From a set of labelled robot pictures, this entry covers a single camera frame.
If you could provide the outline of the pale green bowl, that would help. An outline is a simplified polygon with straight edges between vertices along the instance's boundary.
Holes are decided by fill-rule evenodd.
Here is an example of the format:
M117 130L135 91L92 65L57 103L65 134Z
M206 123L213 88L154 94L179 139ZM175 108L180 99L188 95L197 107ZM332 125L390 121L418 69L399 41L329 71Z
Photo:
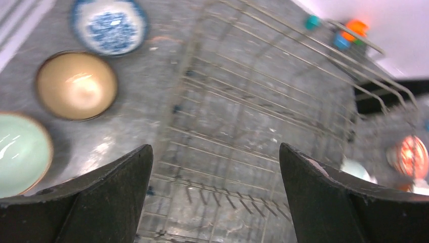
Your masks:
M51 136L39 121L1 112L1 198L33 188L49 170L53 155Z

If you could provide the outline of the white blue rimmed bowl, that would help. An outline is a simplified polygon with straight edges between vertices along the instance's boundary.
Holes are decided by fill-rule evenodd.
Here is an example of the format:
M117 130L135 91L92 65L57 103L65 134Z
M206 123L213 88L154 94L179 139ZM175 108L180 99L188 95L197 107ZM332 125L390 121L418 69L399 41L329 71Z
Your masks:
M136 1L74 1L69 24L89 51L110 57L138 49L150 28L146 12Z

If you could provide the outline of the dark brown banded bowl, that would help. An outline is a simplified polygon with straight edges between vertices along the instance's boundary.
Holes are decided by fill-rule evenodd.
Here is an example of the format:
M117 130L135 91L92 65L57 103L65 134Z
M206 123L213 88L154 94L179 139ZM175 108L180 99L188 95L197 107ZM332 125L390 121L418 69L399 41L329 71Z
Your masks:
M54 116L88 120L114 103L118 78L109 63L95 54L63 51L40 65L34 88L39 102Z

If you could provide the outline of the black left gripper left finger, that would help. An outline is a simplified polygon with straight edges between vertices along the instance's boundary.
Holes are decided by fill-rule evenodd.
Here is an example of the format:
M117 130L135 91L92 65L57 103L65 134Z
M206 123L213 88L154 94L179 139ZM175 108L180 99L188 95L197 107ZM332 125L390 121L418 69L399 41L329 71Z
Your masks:
M1 242L133 242L153 165L142 145L30 196L1 199Z

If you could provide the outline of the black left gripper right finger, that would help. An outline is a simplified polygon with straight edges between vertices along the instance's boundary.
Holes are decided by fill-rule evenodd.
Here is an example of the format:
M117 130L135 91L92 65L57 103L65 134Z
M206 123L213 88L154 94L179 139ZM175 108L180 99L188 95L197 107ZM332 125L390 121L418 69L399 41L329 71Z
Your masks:
M279 164L298 242L428 242L428 196L359 179L287 143Z

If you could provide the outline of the grey wire dish rack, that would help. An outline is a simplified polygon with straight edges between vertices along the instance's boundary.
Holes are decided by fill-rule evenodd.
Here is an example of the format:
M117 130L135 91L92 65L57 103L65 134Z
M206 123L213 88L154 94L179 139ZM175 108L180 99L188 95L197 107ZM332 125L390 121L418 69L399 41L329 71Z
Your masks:
M205 1L184 47L160 132L138 242L296 242L279 148L339 169L356 160L386 187L407 183L386 150L407 136L428 145L427 96L413 97L366 53L340 50L344 27L291 1ZM404 101L397 90L405 91ZM360 84L395 94L387 108ZM382 112L359 114L354 88Z

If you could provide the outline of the light green ribbed bowl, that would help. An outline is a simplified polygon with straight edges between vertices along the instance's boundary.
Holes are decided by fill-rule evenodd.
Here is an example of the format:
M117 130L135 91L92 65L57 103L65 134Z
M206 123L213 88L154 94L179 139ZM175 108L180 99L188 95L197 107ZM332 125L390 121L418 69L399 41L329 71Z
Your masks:
M375 177L371 177L366 169L356 160L344 158L340 166L340 170L362 180L378 184Z

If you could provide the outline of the white bowl orange pattern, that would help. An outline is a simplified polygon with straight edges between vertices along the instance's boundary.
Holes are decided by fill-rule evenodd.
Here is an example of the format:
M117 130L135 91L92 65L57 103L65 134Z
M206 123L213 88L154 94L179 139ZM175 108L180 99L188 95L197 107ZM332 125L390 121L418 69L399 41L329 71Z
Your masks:
M428 150L417 136L407 136L386 150L388 163L400 174L414 179L428 175Z

